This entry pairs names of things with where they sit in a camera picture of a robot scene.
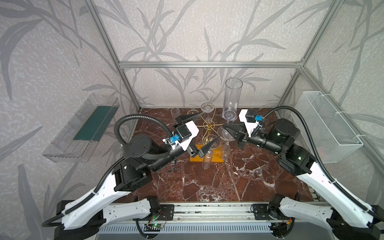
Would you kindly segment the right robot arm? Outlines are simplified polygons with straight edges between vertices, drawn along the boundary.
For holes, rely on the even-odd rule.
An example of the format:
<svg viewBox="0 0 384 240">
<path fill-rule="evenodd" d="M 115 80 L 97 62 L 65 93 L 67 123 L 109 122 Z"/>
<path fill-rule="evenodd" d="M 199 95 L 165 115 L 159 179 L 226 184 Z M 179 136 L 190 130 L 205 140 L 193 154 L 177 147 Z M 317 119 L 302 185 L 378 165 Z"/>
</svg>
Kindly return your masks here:
<svg viewBox="0 0 384 240">
<path fill-rule="evenodd" d="M 235 139 L 239 148 L 252 144 L 279 155 L 278 164 L 292 176 L 312 187 L 328 206 L 315 206 L 275 195 L 268 205 L 269 215 L 277 219 L 285 216 L 322 227 L 339 240 L 378 240 L 383 234 L 377 226 L 383 221 L 384 210 L 371 206 L 349 191 L 338 189 L 339 182 L 327 177 L 316 158 L 305 148 L 295 144 L 300 130 L 287 119 L 278 119 L 269 133 L 249 136 L 249 123 L 225 124 L 223 128 Z"/>
</svg>

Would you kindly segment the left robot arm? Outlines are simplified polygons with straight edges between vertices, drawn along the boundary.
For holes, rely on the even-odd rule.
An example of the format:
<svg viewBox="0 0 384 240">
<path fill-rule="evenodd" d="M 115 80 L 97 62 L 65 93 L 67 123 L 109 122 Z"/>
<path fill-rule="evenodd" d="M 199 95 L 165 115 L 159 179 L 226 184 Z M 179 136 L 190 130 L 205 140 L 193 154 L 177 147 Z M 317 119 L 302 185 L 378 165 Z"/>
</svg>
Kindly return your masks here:
<svg viewBox="0 0 384 240">
<path fill-rule="evenodd" d="M 193 139 L 199 134 L 199 129 L 194 121 L 200 116 L 177 117 L 174 131 L 148 115 L 132 114 L 120 118 L 115 123 L 114 134 L 123 147 L 123 156 L 106 170 L 96 187 L 87 194 L 72 202 L 59 202 L 56 216 L 44 221 L 42 227 L 53 227 L 56 240 L 85 240 L 109 224 L 159 215 L 161 205 L 155 196 L 121 206 L 113 202 L 150 183 L 152 172 L 161 170 L 184 153 L 203 158 L 218 138 L 197 148 Z M 120 133 L 122 124 L 137 119 L 152 121 L 166 132 L 167 137 L 161 146 L 145 134 L 135 136 L 129 142 L 123 139 Z"/>
</svg>

